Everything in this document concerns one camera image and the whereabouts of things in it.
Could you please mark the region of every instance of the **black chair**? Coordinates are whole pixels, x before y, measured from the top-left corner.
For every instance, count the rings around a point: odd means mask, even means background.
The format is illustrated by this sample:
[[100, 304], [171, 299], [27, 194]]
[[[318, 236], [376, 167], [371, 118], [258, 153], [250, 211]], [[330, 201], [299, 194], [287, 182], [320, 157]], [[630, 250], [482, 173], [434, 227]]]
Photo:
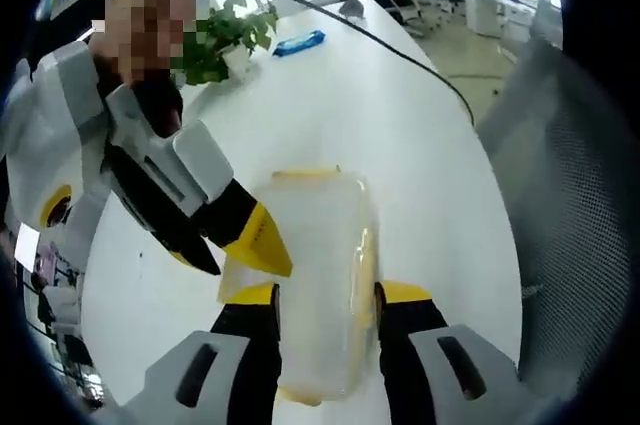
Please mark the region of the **black chair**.
[[518, 253], [520, 378], [571, 396], [637, 320], [640, 142], [590, 75], [536, 39], [477, 128]]

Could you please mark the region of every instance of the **clear plastic box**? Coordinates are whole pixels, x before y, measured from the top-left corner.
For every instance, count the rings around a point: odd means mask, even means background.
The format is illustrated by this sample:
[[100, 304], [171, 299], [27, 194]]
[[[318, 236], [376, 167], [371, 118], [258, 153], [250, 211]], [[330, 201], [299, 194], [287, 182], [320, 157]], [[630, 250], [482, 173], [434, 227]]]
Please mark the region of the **clear plastic box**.
[[293, 272], [277, 277], [227, 257], [218, 300], [265, 281], [280, 284], [282, 395], [309, 405], [343, 399], [361, 376], [375, 321], [365, 182], [339, 169], [277, 172], [253, 194], [275, 220]]

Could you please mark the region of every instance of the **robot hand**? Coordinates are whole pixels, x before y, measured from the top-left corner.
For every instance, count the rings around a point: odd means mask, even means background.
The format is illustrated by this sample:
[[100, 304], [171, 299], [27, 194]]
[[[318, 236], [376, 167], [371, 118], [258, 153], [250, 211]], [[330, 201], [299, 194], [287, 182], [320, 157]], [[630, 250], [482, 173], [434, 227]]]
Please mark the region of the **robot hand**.
[[151, 113], [160, 99], [182, 108], [168, 72], [129, 88], [83, 42], [43, 57], [33, 79], [18, 67], [0, 143], [18, 218], [39, 230], [64, 223], [103, 182], [184, 262], [220, 273], [207, 237], [247, 266], [288, 276], [291, 260], [267, 210], [234, 180], [202, 122], [163, 136], [162, 114]]

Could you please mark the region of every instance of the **mesh chair back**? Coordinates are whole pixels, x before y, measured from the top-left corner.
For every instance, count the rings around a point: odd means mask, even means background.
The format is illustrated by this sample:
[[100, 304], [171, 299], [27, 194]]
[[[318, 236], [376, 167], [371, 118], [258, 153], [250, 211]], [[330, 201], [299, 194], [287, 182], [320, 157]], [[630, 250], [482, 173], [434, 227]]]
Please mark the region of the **mesh chair back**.
[[478, 134], [518, 252], [521, 379], [543, 395], [570, 395], [594, 371], [631, 294], [638, 141], [602, 89], [535, 39]]

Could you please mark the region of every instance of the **white table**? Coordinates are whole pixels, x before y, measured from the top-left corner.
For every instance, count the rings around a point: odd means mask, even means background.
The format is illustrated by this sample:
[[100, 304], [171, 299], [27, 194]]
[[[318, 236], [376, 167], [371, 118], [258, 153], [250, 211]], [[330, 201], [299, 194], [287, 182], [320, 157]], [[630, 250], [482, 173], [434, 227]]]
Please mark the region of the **white table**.
[[[433, 66], [370, 0], [365, 17], [368, 30]], [[316, 28], [327, 34], [324, 44], [285, 58], [254, 56], [256, 70], [241, 86], [185, 89], [186, 120], [207, 124], [249, 189], [280, 169], [361, 173], [375, 204], [383, 277], [429, 289], [449, 323], [468, 324], [517, 360], [516, 251], [491, 165], [458, 99], [317, 12], [283, 19], [279, 38]], [[222, 252], [215, 256], [222, 261]], [[218, 284], [181, 266], [111, 196], [91, 249], [82, 330], [117, 401], [139, 392], [145, 369], [191, 331], [210, 329], [222, 308]], [[375, 366], [348, 403], [278, 403], [274, 423], [388, 423]]]

